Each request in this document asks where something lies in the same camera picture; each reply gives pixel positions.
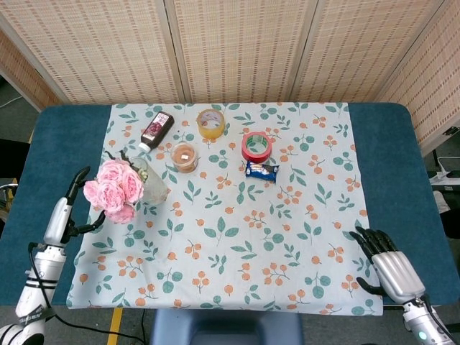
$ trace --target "pink rose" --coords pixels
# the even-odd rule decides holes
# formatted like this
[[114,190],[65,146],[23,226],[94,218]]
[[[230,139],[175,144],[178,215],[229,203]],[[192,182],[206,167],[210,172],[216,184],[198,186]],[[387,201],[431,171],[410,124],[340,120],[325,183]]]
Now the pink rose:
[[97,181],[86,181],[83,187],[83,194],[86,200],[88,200],[94,207],[99,207],[99,199],[97,196],[99,184]]
[[106,217],[114,223],[129,223],[134,218],[134,208],[131,205],[125,204],[118,212],[109,213],[106,211]]
[[137,172],[130,167],[124,169],[122,186],[128,203],[136,203],[144,195],[144,185]]
[[124,192],[115,181],[103,180],[99,183],[97,198],[100,207],[109,213],[115,213],[123,208]]
[[120,183],[123,179],[124,168],[129,165],[123,160],[107,160],[99,168],[97,179],[98,182],[115,181]]

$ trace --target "tape roll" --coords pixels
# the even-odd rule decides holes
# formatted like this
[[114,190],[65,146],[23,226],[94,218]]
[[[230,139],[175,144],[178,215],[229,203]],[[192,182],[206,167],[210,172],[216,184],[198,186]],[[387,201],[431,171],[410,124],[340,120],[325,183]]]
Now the tape roll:
[[196,118],[198,131],[206,139],[219,138],[225,130],[224,115],[215,109],[206,109]]
[[[265,147],[263,153],[256,153],[253,151],[257,144],[261,144]],[[254,163],[262,163],[268,160],[271,153],[272,142],[264,132],[251,132],[244,135],[243,141],[241,142],[241,154],[245,160]]]

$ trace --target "yellow tape roll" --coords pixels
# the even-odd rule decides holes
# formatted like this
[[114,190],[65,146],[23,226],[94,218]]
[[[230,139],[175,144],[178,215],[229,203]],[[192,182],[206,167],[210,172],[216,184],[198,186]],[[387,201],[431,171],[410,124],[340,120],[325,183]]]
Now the yellow tape roll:
[[219,138],[225,130],[224,115],[215,109],[206,109],[196,118],[198,131],[206,139]]

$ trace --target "red tape roll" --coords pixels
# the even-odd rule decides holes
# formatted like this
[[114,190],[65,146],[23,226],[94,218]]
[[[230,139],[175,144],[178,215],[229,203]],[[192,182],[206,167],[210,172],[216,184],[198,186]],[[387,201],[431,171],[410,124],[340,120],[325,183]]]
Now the red tape roll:
[[[251,148],[257,143],[265,146],[265,151],[263,153],[257,154],[251,151]],[[268,157],[272,153],[272,142],[270,138],[264,132],[251,132],[243,137],[241,142],[241,154],[245,160],[254,163],[262,163],[268,160]]]

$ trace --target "woven panel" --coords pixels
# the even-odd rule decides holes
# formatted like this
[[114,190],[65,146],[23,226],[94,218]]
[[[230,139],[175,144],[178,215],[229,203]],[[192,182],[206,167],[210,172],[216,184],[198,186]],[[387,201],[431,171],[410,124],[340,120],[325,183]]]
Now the woven panel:
[[421,144],[460,114],[460,2],[450,2],[380,99],[409,109]]
[[313,2],[175,0],[193,102],[283,101]]
[[0,70],[39,109],[59,104],[38,72],[27,62],[12,41],[0,31]]
[[2,0],[0,11],[71,102],[178,101],[153,1]]
[[439,1],[327,0],[292,100],[373,101]]

